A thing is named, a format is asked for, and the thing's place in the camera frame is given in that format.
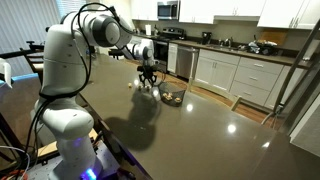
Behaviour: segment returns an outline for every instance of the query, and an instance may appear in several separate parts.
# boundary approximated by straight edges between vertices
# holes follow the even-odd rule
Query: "drawer handle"
[[[257,66],[257,67],[263,67],[262,64],[254,64],[254,65]]]
[[[258,78],[251,77],[251,76],[249,76],[249,79],[252,79],[252,80],[258,81]]]
[[[243,92],[243,93],[246,94],[246,95],[249,95],[249,96],[252,95],[251,93],[248,93],[248,92]]]

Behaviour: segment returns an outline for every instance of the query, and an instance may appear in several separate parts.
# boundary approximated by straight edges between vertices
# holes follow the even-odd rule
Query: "dishwasher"
[[[197,68],[199,49],[186,46],[178,46],[176,75],[184,78],[194,78]]]

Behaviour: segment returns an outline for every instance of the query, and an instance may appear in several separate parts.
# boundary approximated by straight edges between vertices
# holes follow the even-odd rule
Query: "stainless steel appliance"
[[[158,19],[177,20],[179,19],[180,0],[158,1]]]
[[[180,28],[163,28],[160,36],[154,37],[154,59],[159,61],[158,67],[163,71],[167,72],[168,63],[168,47],[169,41],[174,39],[183,39],[185,31]]]
[[[210,44],[211,35],[211,32],[202,32],[201,44]]]
[[[176,74],[184,78],[194,78],[198,64],[199,49],[178,46]]]

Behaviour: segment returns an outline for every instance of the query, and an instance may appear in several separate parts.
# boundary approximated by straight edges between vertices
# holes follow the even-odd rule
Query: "stove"
[[[152,38],[154,46],[154,58],[159,61],[158,67],[167,72],[168,47],[171,40],[184,39],[185,31],[181,28],[163,28],[160,36]]]

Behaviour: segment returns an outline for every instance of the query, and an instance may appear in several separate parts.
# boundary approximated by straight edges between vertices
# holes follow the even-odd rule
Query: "kitchen island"
[[[181,107],[128,88],[136,66],[102,56],[81,95],[154,179],[319,179],[320,158],[222,103],[186,92]]]

